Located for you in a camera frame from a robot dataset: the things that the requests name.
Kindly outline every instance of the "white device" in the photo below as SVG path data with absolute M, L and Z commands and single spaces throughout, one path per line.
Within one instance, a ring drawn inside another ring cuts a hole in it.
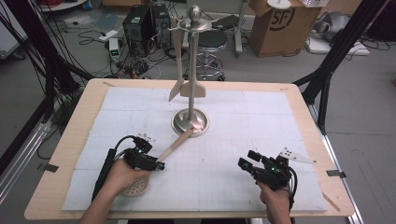
M 309 164 L 316 164 L 317 161 L 312 161 L 311 159 L 300 155 L 296 152 L 292 152 L 291 150 L 287 149 L 286 147 L 279 153 L 279 156 L 289 159 L 291 161 L 299 161 L 299 162 L 304 162 L 304 163 L 309 163 Z
M 267 4 L 274 9 L 288 9 L 291 6 L 289 0 L 268 0 Z
M 117 38 L 108 39 L 108 51 L 113 62 L 117 63 L 120 61 L 119 40 Z

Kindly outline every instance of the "round metal base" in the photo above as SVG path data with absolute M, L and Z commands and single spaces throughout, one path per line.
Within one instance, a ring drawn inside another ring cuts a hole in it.
M 174 131 L 178 134 L 183 134 L 193 125 L 195 130 L 191 137 L 198 137 L 204 134 L 209 128 L 209 118 L 207 114 L 202 110 L 194 109 L 193 116 L 196 117 L 196 119 L 190 121 L 188 108 L 177 111 L 172 117 L 172 128 Z

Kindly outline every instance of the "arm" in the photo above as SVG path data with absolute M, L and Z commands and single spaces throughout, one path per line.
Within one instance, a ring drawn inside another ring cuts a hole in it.
M 271 190 L 262 182 L 257 182 L 262 192 L 260 199 L 267 205 L 266 213 L 268 220 L 273 224 L 290 224 L 289 190 L 287 188 Z
M 110 205 L 117 195 L 139 177 L 148 175 L 149 171 L 136 171 L 124 159 L 117 160 L 108 173 L 105 184 L 99 190 L 79 223 L 105 223 Z

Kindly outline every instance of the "white box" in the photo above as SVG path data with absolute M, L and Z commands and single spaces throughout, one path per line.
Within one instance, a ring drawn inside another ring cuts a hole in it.
M 326 7 L 329 0 L 300 0 L 305 7 Z

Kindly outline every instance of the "computer tower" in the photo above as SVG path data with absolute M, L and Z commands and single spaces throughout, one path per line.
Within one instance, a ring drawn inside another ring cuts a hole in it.
M 164 4 L 153 5 L 151 6 L 151 13 L 155 33 L 158 34 L 156 39 L 159 47 L 170 47 L 172 41 L 171 32 L 168 29 L 171 28 L 171 18 L 166 10 L 166 6 Z
M 125 37 L 133 55 L 149 55 L 149 41 L 155 35 L 149 6 L 132 6 L 124 22 Z

